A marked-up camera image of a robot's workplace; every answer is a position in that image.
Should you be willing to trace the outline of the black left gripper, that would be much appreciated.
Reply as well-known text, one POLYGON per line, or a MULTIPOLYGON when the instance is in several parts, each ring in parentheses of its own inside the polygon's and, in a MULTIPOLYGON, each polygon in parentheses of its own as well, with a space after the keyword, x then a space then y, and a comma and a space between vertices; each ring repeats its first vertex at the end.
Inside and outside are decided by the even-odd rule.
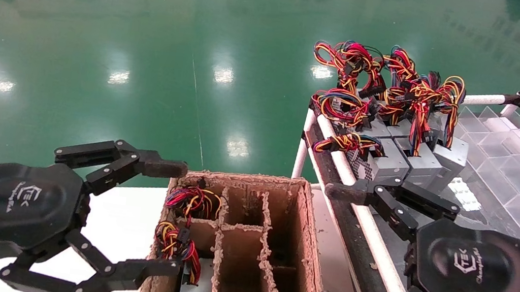
POLYGON ((79 228, 89 213, 88 193, 101 195, 139 174, 184 177, 186 162, 124 140, 60 147, 54 155, 58 164, 49 167, 0 164, 0 259, 17 256, 0 271, 1 281, 21 292, 115 292, 136 291, 149 277, 178 276, 179 260, 112 263, 79 228), (73 171, 97 165, 85 181, 73 171), (30 270, 69 247, 95 271, 92 277, 73 283, 30 270))

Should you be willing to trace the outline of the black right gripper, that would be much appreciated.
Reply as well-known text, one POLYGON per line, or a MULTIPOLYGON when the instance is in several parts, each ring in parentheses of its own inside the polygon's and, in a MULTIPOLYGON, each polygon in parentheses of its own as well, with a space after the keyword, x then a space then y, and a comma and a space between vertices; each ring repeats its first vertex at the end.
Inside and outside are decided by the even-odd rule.
POLYGON ((455 224, 460 207, 448 199, 395 178, 328 183, 325 194, 372 207, 401 240, 413 243, 408 292, 520 292, 520 239, 455 224), (406 207, 434 221, 418 229, 406 207))

